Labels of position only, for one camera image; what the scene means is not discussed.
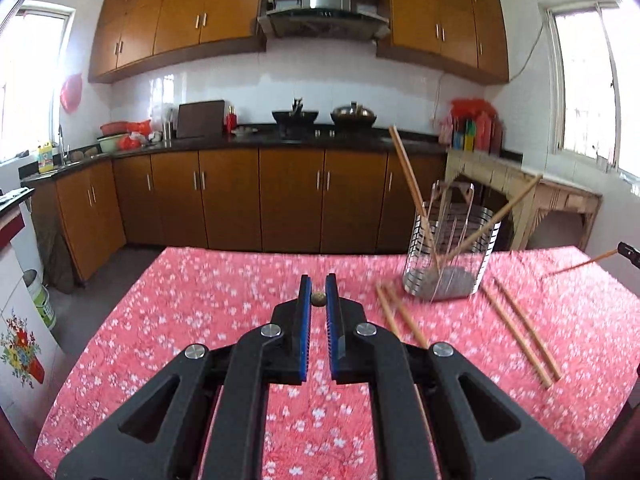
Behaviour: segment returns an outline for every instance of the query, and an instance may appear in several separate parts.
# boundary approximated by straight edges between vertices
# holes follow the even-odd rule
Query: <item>cleaning product bottle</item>
[[[53,171],[53,145],[51,142],[45,142],[38,146],[38,172],[47,173]]]

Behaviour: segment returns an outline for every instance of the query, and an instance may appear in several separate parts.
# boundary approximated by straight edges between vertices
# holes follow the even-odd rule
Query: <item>red bag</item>
[[[60,91],[60,104],[64,111],[72,114],[80,106],[82,98],[82,74],[73,74],[66,78]]]

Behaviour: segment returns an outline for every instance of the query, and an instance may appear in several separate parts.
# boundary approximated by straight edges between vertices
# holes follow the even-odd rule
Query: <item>kitchen countertop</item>
[[[60,176],[76,170],[82,170],[105,158],[124,158],[127,156],[146,155],[165,152],[190,152],[196,150],[224,150],[229,148],[318,148],[322,150],[351,150],[358,152],[394,152],[395,147],[388,132],[382,128],[374,128],[368,133],[338,133],[331,137],[328,126],[315,125],[322,133],[316,137],[309,133],[294,134],[284,137],[273,126],[258,130],[246,136],[209,136],[191,139],[171,139],[159,142],[138,150],[126,152],[101,153],[88,160],[73,162],[43,174],[33,174],[22,179],[23,186],[37,184],[44,180],[55,180]],[[402,143],[409,155],[445,155],[445,146],[438,144],[438,138],[432,135],[400,132]]]

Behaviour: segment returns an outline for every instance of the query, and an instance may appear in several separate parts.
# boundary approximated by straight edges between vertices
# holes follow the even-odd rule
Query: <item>pot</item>
[[[331,112],[331,119],[336,126],[348,129],[370,128],[376,122],[376,115],[356,101],[350,105],[339,106]]]

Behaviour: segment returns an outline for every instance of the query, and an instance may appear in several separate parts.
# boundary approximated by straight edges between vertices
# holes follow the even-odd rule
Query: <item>upper cabinet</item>
[[[508,81],[500,0],[389,0],[391,37],[378,56],[424,64],[482,84]]]

